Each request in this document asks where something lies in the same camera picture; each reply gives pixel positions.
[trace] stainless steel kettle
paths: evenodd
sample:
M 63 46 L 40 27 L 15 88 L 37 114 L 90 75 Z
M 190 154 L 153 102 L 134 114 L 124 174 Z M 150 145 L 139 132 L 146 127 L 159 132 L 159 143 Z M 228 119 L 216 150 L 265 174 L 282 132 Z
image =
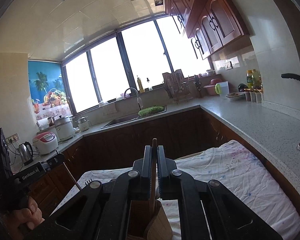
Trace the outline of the stainless steel kettle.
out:
M 18 152 L 20 153 L 21 160 L 25 166 L 33 161 L 33 150 L 32 150 L 32 146 L 29 142 L 20 144 L 19 148 L 18 148 Z

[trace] paper towel roll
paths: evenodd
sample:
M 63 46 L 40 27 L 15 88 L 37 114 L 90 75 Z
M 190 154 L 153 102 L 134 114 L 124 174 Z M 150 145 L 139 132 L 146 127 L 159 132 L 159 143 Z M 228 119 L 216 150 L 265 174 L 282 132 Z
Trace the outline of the paper towel roll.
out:
M 46 124 L 49 124 L 48 118 L 43 118 L 37 121 L 37 126 L 42 127 Z

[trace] human hand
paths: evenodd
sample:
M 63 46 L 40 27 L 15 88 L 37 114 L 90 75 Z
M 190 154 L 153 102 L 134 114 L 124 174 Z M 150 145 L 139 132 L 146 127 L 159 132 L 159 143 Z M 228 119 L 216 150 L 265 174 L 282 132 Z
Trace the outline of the human hand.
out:
M 36 228 L 44 221 L 42 212 L 38 208 L 36 201 L 29 197 L 28 208 L 14 210 L 5 219 L 5 224 L 9 235 L 13 240 L 22 240 L 23 234 L 18 228 L 21 224 L 26 224 L 30 230 Z

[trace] faucet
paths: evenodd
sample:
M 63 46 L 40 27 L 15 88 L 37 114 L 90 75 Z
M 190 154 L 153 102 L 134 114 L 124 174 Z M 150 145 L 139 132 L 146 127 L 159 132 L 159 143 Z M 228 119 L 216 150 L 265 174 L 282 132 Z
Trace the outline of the faucet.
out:
M 139 97 L 138 90 L 136 90 L 135 88 L 127 88 L 127 89 L 125 90 L 124 94 L 123 94 L 123 99 L 124 99 L 124 100 L 126 99 L 126 92 L 127 92 L 129 89 L 134 89 L 134 90 L 137 92 L 137 102 L 138 102 L 138 105 L 139 105 L 140 110 L 142 110 L 142 108 L 143 108 L 142 100 L 141 100 L 141 97 Z

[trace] plastic pitcher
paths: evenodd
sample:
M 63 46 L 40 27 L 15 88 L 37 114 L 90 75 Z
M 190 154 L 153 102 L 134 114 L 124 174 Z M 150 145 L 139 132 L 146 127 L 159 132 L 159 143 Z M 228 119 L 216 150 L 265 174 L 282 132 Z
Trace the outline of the plastic pitcher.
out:
M 229 94 L 229 85 L 228 82 L 217 83 L 214 87 L 216 93 L 222 98 L 226 98 L 226 95 Z

